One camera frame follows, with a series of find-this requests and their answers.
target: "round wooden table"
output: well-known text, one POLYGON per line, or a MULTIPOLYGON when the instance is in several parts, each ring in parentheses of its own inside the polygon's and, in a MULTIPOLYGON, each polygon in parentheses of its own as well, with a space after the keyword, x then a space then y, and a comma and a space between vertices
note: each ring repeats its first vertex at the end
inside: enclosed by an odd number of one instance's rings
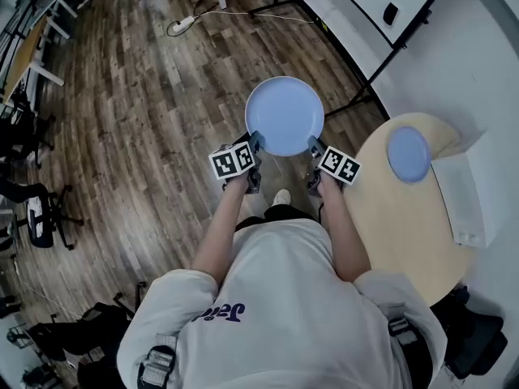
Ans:
POLYGON ((400 126, 419 130, 433 158, 448 155, 460 135, 425 113, 408 113, 385 122, 357 154, 361 173, 344 196, 375 269, 404 272, 432 306, 466 273, 474 252, 453 240, 447 211, 436 181, 428 175, 415 184, 401 182, 387 158, 391 133, 400 126))

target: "forearm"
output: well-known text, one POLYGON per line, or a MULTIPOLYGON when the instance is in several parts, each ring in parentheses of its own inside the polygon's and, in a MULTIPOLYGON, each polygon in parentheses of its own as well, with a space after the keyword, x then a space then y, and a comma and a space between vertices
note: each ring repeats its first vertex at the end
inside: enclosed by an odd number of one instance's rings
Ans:
POLYGON ((246 189, 247 179, 245 183, 241 178, 229 183, 191 263, 191 269, 206 272, 218 285, 225 279, 232 263, 234 229, 246 189))
POLYGON ((338 186, 329 185, 321 195, 332 239, 333 266, 339 278, 353 282, 361 274, 371 270, 366 248, 338 186))

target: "white cable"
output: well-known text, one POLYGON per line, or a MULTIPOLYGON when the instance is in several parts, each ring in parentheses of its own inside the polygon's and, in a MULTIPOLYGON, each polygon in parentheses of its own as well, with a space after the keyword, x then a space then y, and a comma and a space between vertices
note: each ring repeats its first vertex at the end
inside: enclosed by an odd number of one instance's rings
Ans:
POLYGON ((48 298, 47 296, 37 292, 34 288, 32 288, 31 286, 29 286, 29 284, 27 284, 25 281, 22 281, 20 278, 18 278, 18 281, 21 282, 22 284, 25 285, 25 287, 27 287, 28 289, 30 289, 31 291, 33 291, 34 293, 38 294, 40 297, 43 297, 45 300, 47 301, 50 301, 52 302, 53 304, 55 304, 56 306, 58 306, 59 308, 61 308, 62 310, 64 311, 68 311, 70 314, 73 314, 75 317, 77 318, 81 318, 81 316, 77 313, 75 313, 74 311, 70 311, 68 310, 67 308, 65 308, 64 306, 62 306, 61 304, 58 304, 56 301, 52 301, 50 298, 48 298))
MULTIPOLYGON (((197 16, 197 19, 201 16, 210 15, 212 13, 218 13, 220 15, 249 15, 249 13, 232 13, 232 12, 228 12, 228 11, 208 11, 207 13, 203 13, 203 14, 197 16)), ((277 17, 278 19, 295 20, 297 22, 308 23, 308 24, 314 23, 314 22, 309 22, 307 20, 303 20, 303 19, 296 19, 294 17, 285 17, 285 16, 276 16, 276 15, 254 15, 254 16, 277 17)))

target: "white box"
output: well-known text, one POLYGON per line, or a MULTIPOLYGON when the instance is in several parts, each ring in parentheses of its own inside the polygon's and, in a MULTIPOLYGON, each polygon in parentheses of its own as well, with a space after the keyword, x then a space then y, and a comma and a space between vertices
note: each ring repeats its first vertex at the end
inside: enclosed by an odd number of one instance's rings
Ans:
POLYGON ((465 151, 431 162, 459 244, 487 248, 510 215, 496 157, 485 133, 465 151))

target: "black office chair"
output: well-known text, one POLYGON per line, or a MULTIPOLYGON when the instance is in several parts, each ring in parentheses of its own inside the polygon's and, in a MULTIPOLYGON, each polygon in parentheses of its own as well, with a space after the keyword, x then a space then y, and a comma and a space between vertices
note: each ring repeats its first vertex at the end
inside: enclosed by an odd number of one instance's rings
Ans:
MULTIPOLYGON (((135 286, 135 311, 139 309, 140 294, 146 283, 139 282, 135 286)), ((117 352, 121 340, 130 326, 130 319, 135 311, 120 302, 122 294, 118 293, 114 301, 118 306, 107 306, 98 302, 87 310, 80 320, 74 323, 56 323, 55 315, 52 323, 39 323, 26 333, 34 340, 36 346, 51 360, 65 361, 65 352, 76 356, 87 355, 100 348, 103 357, 99 361, 87 364, 80 363, 77 371, 81 389, 125 389, 117 370, 117 352)))
POLYGON ((54 244, 53 231, 57 229, 65 247, 74 249, 74 245, 66 242, 62 221, 67 220, 79 226, 83 226, 84 222, 62 214, 65 194, 70 191, 72 186, 65 186, 58 197, 58 194, 49 193, 40 183, 19 186, 0 179, 0 195, 15 203, 27 202, 27 218, 19 220, 17 225, 28 225, 31 243, 38 248, 50 248, 54 244))
POLYGON ((465 306, 469 297, 463 287, 431 307, 448 339, 445 365, 461 380, 486 374, 508 344, 503 319, 470 311, 465 306))
POLYGON ((62 384, 62 380, 47 363, 25 371, 22 382, 26 387, 33 387, 34 389, 52 389, 62 384))
POLYGON ((40 148, 46 146, 50 151, 54 150, 54 145, 45 140, 45 134, 56 121, 56 117, 50 115, 44 120, 35 115, 23 87, 16 90, 11 100, 15 106, 13 111, 19 111, 19 118, 11 125, 10 139, 13 145, 21 145, 22 149, 19 152, 11 149, 8 158, 25 160, 31 152, 34 152, 34 163, 38 169, 41 169, 41 163, 38 161, 40 148))

